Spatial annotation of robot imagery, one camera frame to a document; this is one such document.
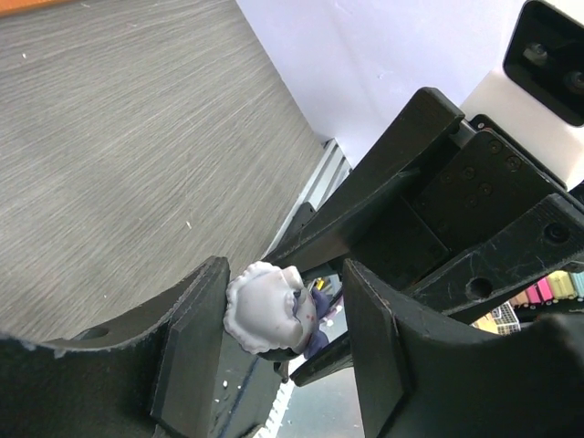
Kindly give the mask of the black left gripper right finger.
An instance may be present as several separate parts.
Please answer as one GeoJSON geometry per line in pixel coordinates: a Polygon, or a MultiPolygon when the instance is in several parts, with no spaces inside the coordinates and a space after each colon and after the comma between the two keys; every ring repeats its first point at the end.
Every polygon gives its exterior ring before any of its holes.
{"type": "Polygon", "coordinates": [[[343,269],[350,349],[369,437],[580,437],[583,319],[498,336],[343,269]]]}

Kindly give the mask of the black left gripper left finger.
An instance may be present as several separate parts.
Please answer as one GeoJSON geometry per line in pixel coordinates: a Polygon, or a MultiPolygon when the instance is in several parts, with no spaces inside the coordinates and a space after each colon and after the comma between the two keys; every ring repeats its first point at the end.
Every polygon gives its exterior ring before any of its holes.
{"type": "Polygon", "coordinates": [[[175,286],[72,339],[1,337],[4,437],[205,437],[230,269],[175,286]]]}

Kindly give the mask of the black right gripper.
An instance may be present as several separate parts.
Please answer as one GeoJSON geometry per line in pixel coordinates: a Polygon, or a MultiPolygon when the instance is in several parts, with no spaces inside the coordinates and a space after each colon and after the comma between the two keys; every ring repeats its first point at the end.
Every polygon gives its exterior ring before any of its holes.
{"type": "Polygon", "coordinates": [[[439,331],[453,345],[512,293],[582,255],[582,205],[551,194],[566,185],[486,115],[471,120],[465,146],[448,142],[424,170],[463,118],[439,89],[418,89],[310,221],[266,257],[314,269],[360,240],[343,266],[348,331],[292,374],[297,386],[352,366],[359,383],[408,387],[414,352],[439,331]]]}

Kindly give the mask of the black purple Kuromi figurine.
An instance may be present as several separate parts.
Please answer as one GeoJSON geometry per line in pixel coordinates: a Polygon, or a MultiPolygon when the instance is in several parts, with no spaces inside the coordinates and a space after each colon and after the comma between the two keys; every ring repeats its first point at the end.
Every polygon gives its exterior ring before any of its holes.
{"type": "Polygon", "coordinates": [[[227,286],[224,330],[244,351],[272,362],[286,383],[291,360],[309,360],[329,344],[321,325],[342,300],[339,282],[332,287],[329,295],[317,280],[305,282],[295,266],[254,262],[227,286]]]}

